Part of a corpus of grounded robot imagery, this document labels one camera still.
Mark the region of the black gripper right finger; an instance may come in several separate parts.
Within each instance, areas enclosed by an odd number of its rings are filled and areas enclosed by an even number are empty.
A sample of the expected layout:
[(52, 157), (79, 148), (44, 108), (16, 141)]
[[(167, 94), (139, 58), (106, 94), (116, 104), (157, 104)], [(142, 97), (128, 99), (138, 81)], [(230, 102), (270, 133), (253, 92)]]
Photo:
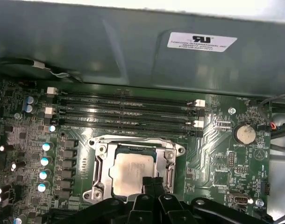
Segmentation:
[(270, 224), (265, 214), (253, 217), (207, 198), (197, 197), (189, 204), (166, 193), (163, 178), (153, 178), (153, 188), (163, 224)]

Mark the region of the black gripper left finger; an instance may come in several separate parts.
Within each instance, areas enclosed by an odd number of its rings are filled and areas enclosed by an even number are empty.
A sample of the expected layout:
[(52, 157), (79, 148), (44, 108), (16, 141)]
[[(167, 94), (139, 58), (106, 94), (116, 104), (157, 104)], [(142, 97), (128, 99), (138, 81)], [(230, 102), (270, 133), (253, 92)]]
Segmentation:
[(109, 198), (73, 215), (75, 224), (151, 224), (154, 211), (154, 178), (142, 178), (142, 193), (134, 201)]

